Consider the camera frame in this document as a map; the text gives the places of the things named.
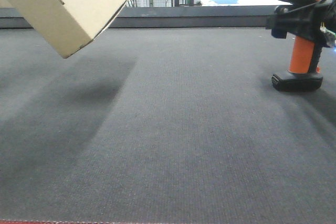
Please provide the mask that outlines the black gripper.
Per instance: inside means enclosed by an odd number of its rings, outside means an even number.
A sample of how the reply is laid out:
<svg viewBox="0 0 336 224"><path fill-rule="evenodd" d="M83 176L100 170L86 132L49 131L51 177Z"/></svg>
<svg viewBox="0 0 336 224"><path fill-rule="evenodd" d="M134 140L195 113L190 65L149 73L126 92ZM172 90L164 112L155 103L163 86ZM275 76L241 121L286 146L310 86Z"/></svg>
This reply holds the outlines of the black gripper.
<svg viewBox="0 0 336 224"><path fill-rule="evenodd" d="M266 28L275 38L286 38L291 33L322 47L335 48L335 0L305 6L280 5L267 18Z"/></svg>

